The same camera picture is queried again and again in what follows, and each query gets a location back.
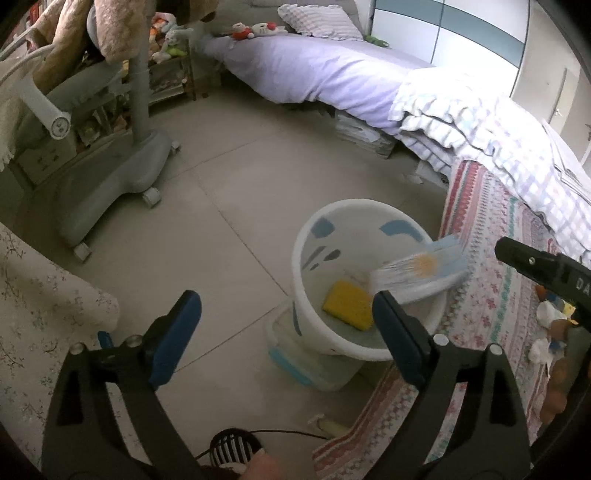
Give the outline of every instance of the black wire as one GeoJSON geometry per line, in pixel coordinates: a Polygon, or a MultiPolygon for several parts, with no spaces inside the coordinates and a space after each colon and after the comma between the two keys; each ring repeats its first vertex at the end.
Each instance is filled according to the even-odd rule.
{"type": "MultiPolygon", "coordinates": [[[[308,432],[298,432],[297,430],[251,430],[250,433],[292,433],[294,435],[303,435],[305,437],[312,437],[315,439],[330,440],[329,438],[323,437],[322,435],[316,435],[315,433],[308,432]]],[[[210,449],[208,448],[204,452],[201,452],[199,455],[197,455],[195,457],[195,460],[199,460],[205,457],[209,452],[210,449]]]]}

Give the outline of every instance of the pink patterned rug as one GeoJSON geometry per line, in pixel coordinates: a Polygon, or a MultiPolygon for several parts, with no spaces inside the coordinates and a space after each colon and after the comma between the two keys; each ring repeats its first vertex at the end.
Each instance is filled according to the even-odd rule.
{"type": "MultiPolygon", "coordinates": [[[[539,410],[547,377],[527,359],[531,344],[545,336],[535,311],[534,283],[500,263],[494,253],[502,236],[540,250],[556,252],[556,243],[542,221],[511,196],[499,180],[475,162],[461,162],[454,170],[440,236],[459,236],[469,258],[471,275],[449,292],[446,312],[437,331],[457,346],[484,349],[502,345],[519,386],[530,441],[540,428],[539,410]]],[[[465,385],[458,385],[447,417],[428,461],[446,450],[465,385]]],[[[361,480],[386,449],[417,397],[392,367],[381,380],[351,431],[314,452],[320,478],[361,480]]]]}

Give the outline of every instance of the blue gripper pad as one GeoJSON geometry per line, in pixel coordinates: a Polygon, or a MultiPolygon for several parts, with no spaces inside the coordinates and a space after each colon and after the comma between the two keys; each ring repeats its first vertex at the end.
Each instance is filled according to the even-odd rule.
{"type": "Polygon", "coordinates": [[[406,315],[388,291],[374,297],[372,315],[403,379],[419,390],[427,382],[429,335],[421,323],[406,315]]]}
{"type": "Polygon", "coordinates": [[[98,332],[96,334],[96,336],[99,339],[99,345],[101,348],[115,347],[115,345],[113,344],[113,339],[111,338],[111,335],[109,334],[109,332],[105,332],[104,330],[101,330],[100,332],[98,332]]]}
{"type": "Polygon", "coordinates": [[[170,381],[195,328],[201,319],[201,298],[185,291],[167,315],[169,327],[163,334],[152,359],[150,384],[153,389],[170,381]]]}

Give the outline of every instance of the beige blanket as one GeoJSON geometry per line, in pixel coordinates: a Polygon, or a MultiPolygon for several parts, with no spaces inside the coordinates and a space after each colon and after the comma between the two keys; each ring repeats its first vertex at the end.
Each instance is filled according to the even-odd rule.
{"type": "MultiPolygon", "coordinates": [[[[89,46],[86,19],[92,0],[54,0],[33,25],[30,38],[38,46],[55,48],[35,72],[34,80],[48,93],[68,78],[89,46]]],[[[99,49],[108,63],[139,53],[145,0],[95,0],[99,49]]]]}

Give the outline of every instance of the yellow sponge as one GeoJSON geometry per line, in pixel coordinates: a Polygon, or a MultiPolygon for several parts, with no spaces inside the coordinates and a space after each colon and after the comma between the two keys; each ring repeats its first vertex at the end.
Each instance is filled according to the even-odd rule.
{"type": "Polygon", "coordinates": [[[322,309],[359,330],[368,330],[374,324],[371,297],[361,288],[345,280],[339,280],[333,285],[322,309]]]}

